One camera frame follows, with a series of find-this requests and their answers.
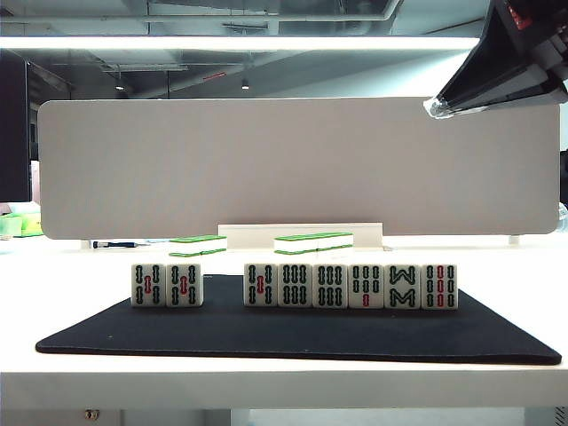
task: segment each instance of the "black mouse pad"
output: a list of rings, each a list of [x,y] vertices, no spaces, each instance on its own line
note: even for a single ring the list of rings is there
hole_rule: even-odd
[[[35,348],[48,353],[559,364],[559,353],[460,292],[458,311],[251,308],[242,276],[204,278],[201,308],[124,300]]]

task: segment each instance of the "gray desk divider panel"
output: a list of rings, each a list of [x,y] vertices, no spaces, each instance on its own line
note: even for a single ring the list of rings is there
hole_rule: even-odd
[[[56,239],[338,222],[523,234],[558,219],[557,106],[437,121],[418,98],[54,101],[39,138]]]

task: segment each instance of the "ceiling light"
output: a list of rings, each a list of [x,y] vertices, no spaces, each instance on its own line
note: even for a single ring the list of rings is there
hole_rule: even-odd
[[[466,37],[280,37],[280,36],[0,36],[5,49],[197,50],[197,51],[464,51]]]

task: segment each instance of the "ceiling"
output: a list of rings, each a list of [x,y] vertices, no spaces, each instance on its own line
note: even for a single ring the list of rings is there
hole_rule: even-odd
[[[488,3],[489,0],[3,0],[0,33],[3,36],[479,36]],[[393,14],[389,19],[378,20],[380,15],[388,15],[390,9]],[[374,20],[352,20],[358,17]],[[263,96],[272,89],[285,90],[286,85],[335,78],[424,55],[418,51],[172,50],[20,51],[19,54],[35,64],[30,93],[36,104],[48,99],[99,99],[117,95]],[[251,76],[264,89],[242,91],[235,84]],[[116,85],[123,86],[125,92],[117,93]]]

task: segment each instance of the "white wall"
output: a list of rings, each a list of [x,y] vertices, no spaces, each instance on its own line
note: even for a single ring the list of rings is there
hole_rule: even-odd
[[[380,67],[263,98],[430,97],[436,95],[467,58],[468,53],[444,53]]]

